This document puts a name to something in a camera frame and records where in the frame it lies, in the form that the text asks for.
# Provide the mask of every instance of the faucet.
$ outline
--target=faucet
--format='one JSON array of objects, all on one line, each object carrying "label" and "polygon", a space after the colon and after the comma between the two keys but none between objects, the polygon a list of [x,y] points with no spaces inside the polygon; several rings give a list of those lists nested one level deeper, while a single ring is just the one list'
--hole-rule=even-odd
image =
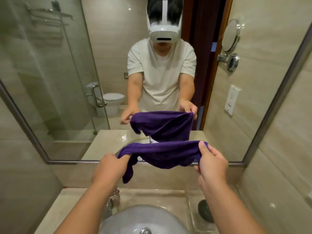
[{"label": "faucet", "polygon": [[109,218],[113,215],[112,208],[114,205],[120,203],[120,194],[119,194],[119,188],[113,191],[113,194],[110,196],[110,198],[107,201],[107,204],[105,205],[103,212],[102,212],[102,221]]}]

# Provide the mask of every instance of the round magnifying mirror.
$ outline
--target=round magnifying mirror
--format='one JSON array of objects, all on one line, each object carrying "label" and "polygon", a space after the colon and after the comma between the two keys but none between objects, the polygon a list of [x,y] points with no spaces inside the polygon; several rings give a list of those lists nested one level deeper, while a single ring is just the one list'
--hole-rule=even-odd
[{"label": "round magnifying mirror", "polygon": [[238,21],[236,19],[233,19],[228,23],[224,31],[222,40],[223,51],[228,52],[235,46],[239,34],[240,34],[240,25],[238,24]]}]

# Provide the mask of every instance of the vr headset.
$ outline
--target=vr headset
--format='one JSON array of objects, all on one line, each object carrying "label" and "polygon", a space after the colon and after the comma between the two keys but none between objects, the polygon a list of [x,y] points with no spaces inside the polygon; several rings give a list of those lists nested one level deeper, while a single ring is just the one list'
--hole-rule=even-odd
[{"label": "vr headset", "polygon": [[181,32],[182,15],[180,17],[179,25],[172,25],[167,20],[168,0],[163,0],[163,18],[160,23],[154,22],[150,24],[149,16],[146,10],[147,27],[150,34],[150,39],[154,43],[175,43],[179,39]]}]

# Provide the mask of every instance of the person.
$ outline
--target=person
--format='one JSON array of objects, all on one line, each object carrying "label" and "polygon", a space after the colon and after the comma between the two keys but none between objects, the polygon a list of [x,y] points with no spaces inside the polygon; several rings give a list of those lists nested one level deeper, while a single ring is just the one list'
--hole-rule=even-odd
[{"label": "person", "polygon": [[[183,0],[168,0],[168,22],[179,25]],[[148,0],[150,25],[162,20],[162,0]],[[149,111],[193,112],[196,55],[193,47],[177,39],[175,43],[152,42],[150,38],[134,44],[128,53],[128,106],[121,124],[128,124],[133,114]]]},{"label": "person", "polygon": [[[244,206],[243,202],[226,183],[228,161],[223,155],[203,142],[198,144],[202,157],[199,166],[198,184],[220,234],[265,234],[261,225]],[[61,223],[54,234],[97,234],[102,219],[102,210],[117,182],[124,175],[130,156],[117,159],[106,154],[96,168],[92,185]]]}]

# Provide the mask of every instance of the cloth fold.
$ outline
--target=cloth fold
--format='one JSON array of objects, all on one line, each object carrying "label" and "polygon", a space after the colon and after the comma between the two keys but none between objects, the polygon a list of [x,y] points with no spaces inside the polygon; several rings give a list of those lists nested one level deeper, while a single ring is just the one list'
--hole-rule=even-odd
[{"label": "cloth fold", "polygon": [[199,162],[201,153],[198,143],[199,141],[171,141],[150,144],[131,143],[125,146],[117,156],[121,158],[126,154],[131,155],[126,173],[122,177],[123,183],[128,183],[132,178],[132,166],[138,162],[138,156],[161,169],[171,169],[178,165],[186,167],[192,162]]},{"label": "cloth fold", "polygon": [[193,112],[140,112],[133,115],[130,125],[136,134],[142,131],[157,142],[187,141],[190,137],[193,117]]}]

